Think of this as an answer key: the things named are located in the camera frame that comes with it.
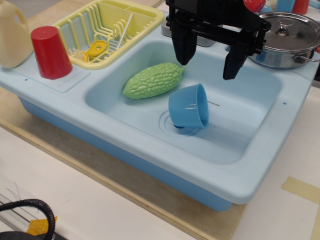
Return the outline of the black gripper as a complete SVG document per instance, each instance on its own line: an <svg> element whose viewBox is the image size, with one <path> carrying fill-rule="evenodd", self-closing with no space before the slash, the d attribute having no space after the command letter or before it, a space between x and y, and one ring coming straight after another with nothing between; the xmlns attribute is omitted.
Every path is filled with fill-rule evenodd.
<svg viewBox="0 0 320 240"><path fill-rule="evenodd" d="M167 0L167 21L176 21L171 38L178 62L185 66L194 56L197 36L228 45L223 79L235 79L247 57L260 54L271 24L246 8L242 0Z"/></svg>

